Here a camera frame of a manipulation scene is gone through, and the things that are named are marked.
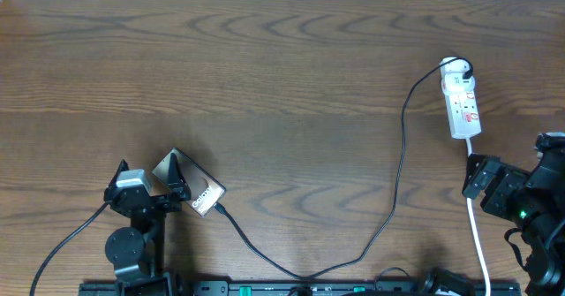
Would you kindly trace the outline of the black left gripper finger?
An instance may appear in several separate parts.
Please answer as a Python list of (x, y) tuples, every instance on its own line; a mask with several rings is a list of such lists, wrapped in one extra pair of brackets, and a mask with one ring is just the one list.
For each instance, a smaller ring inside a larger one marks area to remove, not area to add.
[(175, 154), (171, 154), (169, 157), (166, 185), (179, 197), (181, 201), (188, 201), (191, 199), (190, 187), (187, 185), (184, 175), (180, 170), (177, 156)]
[(129, 170), (128, 163), (124, 159), (122, 159), (120, 164), (118, 165), (116, 173), (114, 174), (112, 180), (109, 182), (108, 188), (115, 188), (117, 186), (117, 179), (120, 173), (128, 170)]

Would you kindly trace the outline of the bronze Galaxy smartphone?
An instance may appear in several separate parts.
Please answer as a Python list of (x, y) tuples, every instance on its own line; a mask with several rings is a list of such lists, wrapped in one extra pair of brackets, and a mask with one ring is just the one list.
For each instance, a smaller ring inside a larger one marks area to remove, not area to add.
[(180, 170), (191, 190), (191, 199), (184, 202), (199, 216), (205, 217), (225, 195), (225, 186), (178, 148), (173, 148), (152, 171), (165, 186), (171, 154), (177, 156)]

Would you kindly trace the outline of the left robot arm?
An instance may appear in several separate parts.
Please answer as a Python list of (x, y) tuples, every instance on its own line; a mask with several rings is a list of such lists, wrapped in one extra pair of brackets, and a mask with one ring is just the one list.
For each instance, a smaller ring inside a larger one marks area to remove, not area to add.
[(169, 194), (152, 195), (142, 169), (122, 161), (104, 191), (104, 202), (130, 225), (110, 234), (105, 254), (114, 266), (119, 295), (186, 295), (182, 278), (164, 269), (165, 218), (182, 210), (190, 189), (172, 155), (165, 165)]

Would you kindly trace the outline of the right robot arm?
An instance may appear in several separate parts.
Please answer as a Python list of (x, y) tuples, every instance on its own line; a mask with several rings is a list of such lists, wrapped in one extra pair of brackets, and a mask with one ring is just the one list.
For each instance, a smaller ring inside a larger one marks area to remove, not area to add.
[(564, 134), (541, 133), (535, 145), (539, 162), (532, 171), (504, 163), (498, 156), (472, 154), (467, 159), (462, 194), (484, 198), (481, 209), (512, 222), (504, 235), (515, 233), (531, 247), (523, 259), (510, 246), (528, 274), (528, 295), (564, 294)]

